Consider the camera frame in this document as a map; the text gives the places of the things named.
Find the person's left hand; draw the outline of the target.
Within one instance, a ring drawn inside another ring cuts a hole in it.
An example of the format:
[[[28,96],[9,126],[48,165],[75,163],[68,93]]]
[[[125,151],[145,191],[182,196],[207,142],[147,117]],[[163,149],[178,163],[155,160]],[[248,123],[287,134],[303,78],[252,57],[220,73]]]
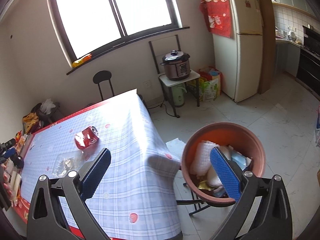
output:
[[[11,184],[9,182],[9,179],[10,179],[10,174],[8,174],[6,172],[6,166],[4,164],[1,164],[1,168],[3,169],[3,180],[4,180],[4,183],[3,183],[3,186],[4,188],[6,189],[7,191],[7,194],[9,195],[9,199],[10,200],[13,200],[13,191],[12,191],[12,188],[11,188]]]

